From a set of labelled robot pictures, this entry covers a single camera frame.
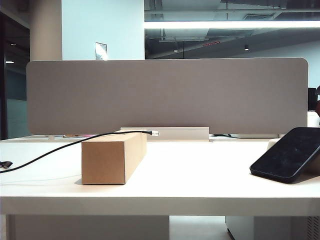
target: white wall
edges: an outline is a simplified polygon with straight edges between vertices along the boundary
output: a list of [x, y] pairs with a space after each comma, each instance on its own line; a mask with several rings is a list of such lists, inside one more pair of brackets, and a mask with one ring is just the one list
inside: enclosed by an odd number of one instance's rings
[[62, 0], [62, 59], [95, 60], [95, 42], [110, 60], [145, 59], [144, 0]]
[[320, 41], [312, 41], [297, 45], [273, 48], [257, 52], [246, 52], [232, 58], [284, 58], [302, 57], [309, 64], [309, 88], [320, 85]]

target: cable connector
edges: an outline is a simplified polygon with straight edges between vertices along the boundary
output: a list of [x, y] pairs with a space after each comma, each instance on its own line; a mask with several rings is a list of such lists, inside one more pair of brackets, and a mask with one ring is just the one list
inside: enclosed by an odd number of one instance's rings
[[0, 167], [4, 169], [10, 168], [13, 163], [11, 161], [0, 161]]
[[159, 131], [151, 131], [152, 136], [159, 136]]

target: desk surface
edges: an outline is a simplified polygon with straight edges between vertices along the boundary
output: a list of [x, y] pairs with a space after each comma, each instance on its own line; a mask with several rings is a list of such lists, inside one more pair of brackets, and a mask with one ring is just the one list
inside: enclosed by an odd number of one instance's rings
[[[16, 166], [65, 142], [0, 142]], [[319, 216], [320, 177], [284, 184], [250, 174], [268, 140], [149, 142], [125, 185], [81, 185], [81, 145], [0, 174], [1, 214]]]

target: black cable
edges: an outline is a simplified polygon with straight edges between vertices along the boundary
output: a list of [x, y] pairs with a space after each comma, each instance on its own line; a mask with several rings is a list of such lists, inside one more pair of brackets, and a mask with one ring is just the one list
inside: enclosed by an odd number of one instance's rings
[[238, 137], [231, 136], [231, 134], [212, 134], [213, 137], [228, 137], [232, 139], [238, 139]]
[[79, 141], [71, 142], [71, 143], [69, 143], [69, 144], [60, 146], [60, 147], [58, 147], [58, 148], [56, 148], [56, 149], [53, 149], [53, 150], [51, 150], [51, 151], [46, 152], [45, 154], [43, 154], [43, 155], [41, 155], [41, 156], [38, 156], [37, 158], [35, 158], [35, 159], [33, 159], [33, 160], [25, 163], [25, 164], [22, 164], [22, 165], [20, 165], [20, 166], [15, 167], [15, 168], [11, 168], [11, 169], [7, 169], [7, 170], [0, 171], [0, 174], [7, 173], [7, 172], [12, 172], [12, 171], [14, 171], [14, 170], [21, 169], [21, 168], [23, 168], [23, 167], [25, 167], [25, 166], [27, 166], [27, 165], [29, 165], [29, 164], [32, 164], [32, 163], [34, 163], [35, 161], [37, 161], [37, 160], [39, 160], [39, 159], [41, 159], [41, 158], [43, 158], [43, 157], [45, 157], [45, 156], [47, 156], [47, 155], [49, 155], [49, 154], [52, 154], [52, 153], [60, 150], [60, 149], [64, 149], [64, 148], [66, 148], [66, 147], [69, 147], [69, 146], [72, 146], [72, 145], [81, 143], [81, 142], [86, 141], [86, 140], [89, 140], [89, 139], [94, 139], [94, 138], [98, 138], [98, 137], [106, 136], [106, 135], [117, 135], [117, 134], [119, 135], [119, 134], [130, 134], [130, 133], [143, 133], [143, 134], [150, 134], [150, 135], [153, 134], [152, 131], [141, 131], [141, 130], [118, 131], [118, 132], [101, 133], [101, 134], [98, 134], [98, 135], [90, 136], [90, 137], [87, 137], [87, 138], [85, 138], [85, 139], [81, 139], [81, 140], [79, 140]]

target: floor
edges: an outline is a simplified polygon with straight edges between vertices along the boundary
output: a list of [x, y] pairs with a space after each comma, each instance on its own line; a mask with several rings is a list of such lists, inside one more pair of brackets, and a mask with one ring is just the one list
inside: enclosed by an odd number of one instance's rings
[[170, 240], [231, 240], [224, 216], [170, 216]]

